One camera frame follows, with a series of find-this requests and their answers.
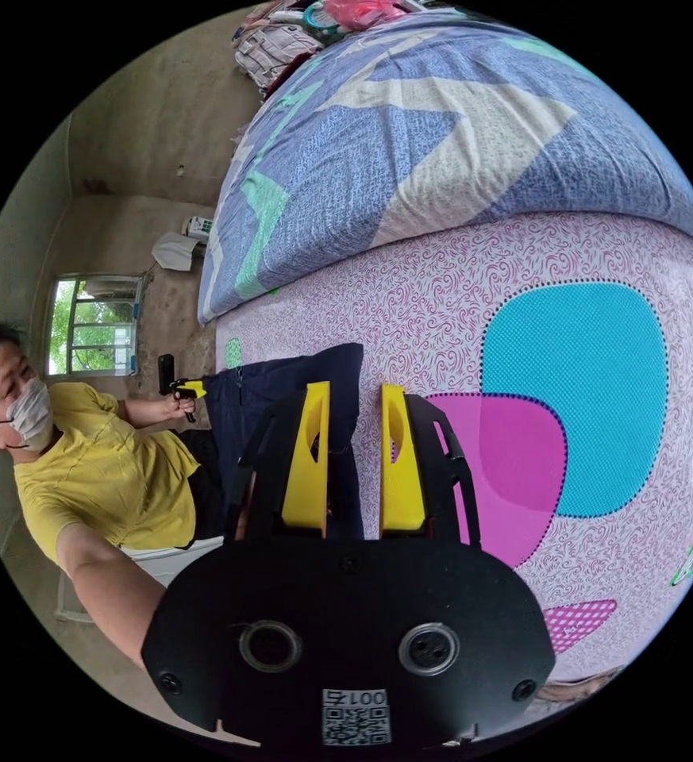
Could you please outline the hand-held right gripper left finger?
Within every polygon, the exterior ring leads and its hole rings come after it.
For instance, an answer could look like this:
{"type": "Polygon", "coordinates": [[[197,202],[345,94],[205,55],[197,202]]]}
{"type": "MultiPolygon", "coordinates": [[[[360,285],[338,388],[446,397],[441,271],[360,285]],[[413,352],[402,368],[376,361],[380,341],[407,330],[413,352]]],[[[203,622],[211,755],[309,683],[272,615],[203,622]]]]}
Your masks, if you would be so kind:
{"type": "Polygon", "coordinates": [[[283,499],[287,529],[326,536],[329,467],[329,382],[309,384],[299,406],[283,499]]]}

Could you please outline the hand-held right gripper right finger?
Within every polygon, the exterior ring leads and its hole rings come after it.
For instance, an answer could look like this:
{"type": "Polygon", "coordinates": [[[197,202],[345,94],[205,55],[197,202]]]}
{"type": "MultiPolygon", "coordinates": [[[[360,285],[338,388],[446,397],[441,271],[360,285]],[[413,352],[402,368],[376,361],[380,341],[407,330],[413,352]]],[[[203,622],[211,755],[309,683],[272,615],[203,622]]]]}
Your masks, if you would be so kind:
{"type": "Polygon", "coordinates": [[[381,386],[379,531],[417,533],[425,522],[418,460],[403,387],[381,386]]]}

